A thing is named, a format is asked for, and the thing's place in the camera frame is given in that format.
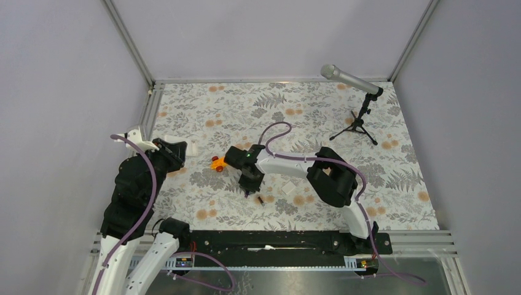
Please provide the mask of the white remote control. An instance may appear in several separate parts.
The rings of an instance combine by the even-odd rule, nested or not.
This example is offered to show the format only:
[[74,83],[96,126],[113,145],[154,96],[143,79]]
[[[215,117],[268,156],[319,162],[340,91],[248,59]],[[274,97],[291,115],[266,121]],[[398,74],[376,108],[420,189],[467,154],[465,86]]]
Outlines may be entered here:
[[198,156],[198,148],[194,141],[179,137],[179,136],[173,136],[173,135],[165,135],[163,136],[163,140],[167,143],[176,144],[176,143],[182,143],[185,142],[187,144],[185,155],[186,157],[197,157]]

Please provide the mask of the black battery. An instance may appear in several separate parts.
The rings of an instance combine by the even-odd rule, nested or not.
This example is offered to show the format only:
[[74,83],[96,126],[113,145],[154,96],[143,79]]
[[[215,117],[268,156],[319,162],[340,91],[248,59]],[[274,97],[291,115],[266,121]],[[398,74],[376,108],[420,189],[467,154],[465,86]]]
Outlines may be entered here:
[[263,198],[262,198],[262,197],[257,196],[257,200],[259,201],[259,204],[260,204],[261,206],[263,206],[263,207],[265,206],[265,202],[263,201]]

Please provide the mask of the white battery cover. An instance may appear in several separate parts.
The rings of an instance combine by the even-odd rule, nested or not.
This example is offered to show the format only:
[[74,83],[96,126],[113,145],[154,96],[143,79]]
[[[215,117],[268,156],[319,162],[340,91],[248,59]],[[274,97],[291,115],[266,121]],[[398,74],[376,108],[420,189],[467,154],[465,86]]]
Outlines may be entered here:
[[294,191],[296,188],[296,185],[293,183],[293,182],[288,182],[286,183],[282,188],[281,188],[281,191],[286,194],[286,195],[290,195],[292,193],[292,191]]

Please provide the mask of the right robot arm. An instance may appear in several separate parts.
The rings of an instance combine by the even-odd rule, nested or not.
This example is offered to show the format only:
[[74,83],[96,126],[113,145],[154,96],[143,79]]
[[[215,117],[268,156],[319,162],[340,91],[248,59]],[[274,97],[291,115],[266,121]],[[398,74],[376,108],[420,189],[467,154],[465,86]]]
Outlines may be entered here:
[[368,253],[376,246],[377,224],[360,202],[367,179],[331,148],[296,154],[271,151],[261,144],[248,150],[232,146],[225,153],[224,163],[240,171],[238,183],[246,192],[259,192],[264,177],[271,174],[306,179],[324,203],[340,209],[355,250]]

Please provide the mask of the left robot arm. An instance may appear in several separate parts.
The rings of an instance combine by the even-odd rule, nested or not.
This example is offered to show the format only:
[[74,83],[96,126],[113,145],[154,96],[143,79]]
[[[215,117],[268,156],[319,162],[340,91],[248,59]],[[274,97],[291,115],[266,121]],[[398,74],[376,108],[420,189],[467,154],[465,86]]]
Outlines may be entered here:
[[119,166],[101,226],[101,252],[89,294],[120,294],[128,265],[153,214],[153,204],[169,172],[184,166],[190,144],[169,136],[131,141],[116,135],[133,155]]

